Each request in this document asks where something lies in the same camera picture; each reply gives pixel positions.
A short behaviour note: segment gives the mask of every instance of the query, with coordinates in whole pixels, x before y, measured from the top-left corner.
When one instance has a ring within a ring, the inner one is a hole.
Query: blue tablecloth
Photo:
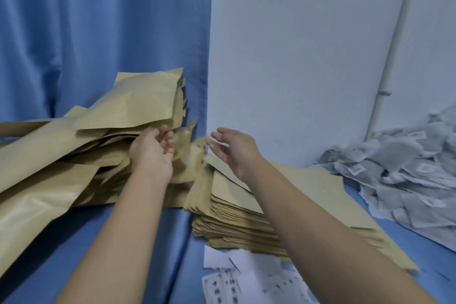
[[[83,258],[113,205],[76,208],[54,220],[0,279],[2,303],[52,303]],[[166,303],[191,232],[191,214],[167,208],[161,215],[144,295]]]
[[[365,210],[367,205],[358,192],[346,185],[345,191]],[[386,233],[421,268],[416,281],[442,304],[454,304],[456,298],[456,253],[387,220],[375,219]],[[201,278],[214,272],[203,269],[203,238],[191,235],[177,274],[170,304],[204,303]]]

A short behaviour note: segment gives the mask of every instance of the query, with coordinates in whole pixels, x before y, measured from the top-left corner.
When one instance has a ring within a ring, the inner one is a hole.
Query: forearm
[[[58,303],[140,303],[166,182],[138,167]]]
[[[407,273],[266,160],[256,163],[246,183],[321,303],[435,303]]]

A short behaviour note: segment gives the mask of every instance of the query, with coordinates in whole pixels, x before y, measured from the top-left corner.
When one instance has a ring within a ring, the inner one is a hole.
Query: blue fabric
[[[0,0],[0,122],[89,107],[118,71],[183,67],[187,119],[204,135],[210,1]],[[51,303],[111,209],[72,209],[51,223],[0,279],[0,302]],[[145,302],[167,301],[190,220],[163,211]]]
[[[368,211],[367,205],[354,188],[345,185],[345,191]],[[421,271],[415,275],[416,281],[439,303],[454,304],[456,253],[399,224],[383,219],[375,220],[420,267]],[[201,278],[214,272],[212,269],[202,267],[205,244],[206,241],[203,238],[191,235],[174,284],[170,304],[204,303]]]

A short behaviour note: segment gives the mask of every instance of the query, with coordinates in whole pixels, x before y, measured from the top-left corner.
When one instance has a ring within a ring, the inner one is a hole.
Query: person's left arm
[[[166,131],[148,129],[132,143],[133,173],[56,303],[142,302],[172,176],[172,132]]]

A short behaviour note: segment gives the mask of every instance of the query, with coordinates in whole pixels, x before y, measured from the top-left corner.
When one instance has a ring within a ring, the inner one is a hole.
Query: hand
[[[131,144],[130,157],[134,169],[153,171],[169,182],[172,176],[172,157],[174,155],[173,132],[168,126],[159,129],[145,129]]]
[[[212,139],[207,140],[208,146],[214,154],[225,162],[242,181],[245,181],[249,167],[259,159],[263,159],[254,138],[246,133],[218,128],[216,133],[211,133],[211,137],[228,145],[220,144]]]

